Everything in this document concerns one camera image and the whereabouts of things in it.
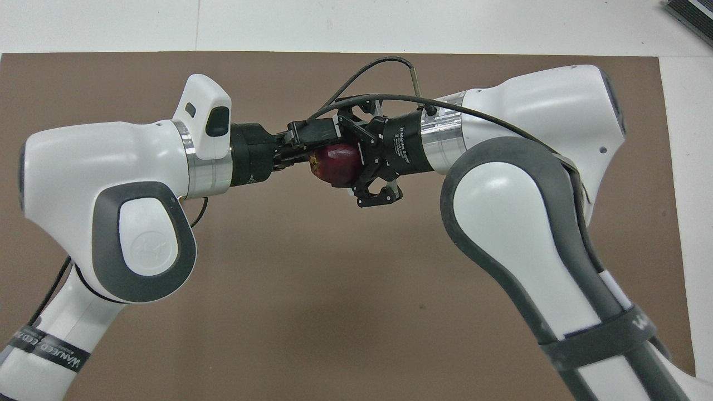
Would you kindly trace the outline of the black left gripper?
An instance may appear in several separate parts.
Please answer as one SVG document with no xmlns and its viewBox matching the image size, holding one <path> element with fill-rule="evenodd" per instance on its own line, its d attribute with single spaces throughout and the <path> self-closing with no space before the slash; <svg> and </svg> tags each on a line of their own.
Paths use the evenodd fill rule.
<svg viewBox="0 0 713 401">
<path fill-rule="evenodd" d="M 303 147 L 336 144 L 341 138 L 333 119 L 293 121 L 287 128 L 293 148 L 283 148 L 284 133 L 270 134 L 260 124 L 230 125 L 231 187 L 259 183 L 274 171 L 308 162 L 313 150 Z"/>
</svg>

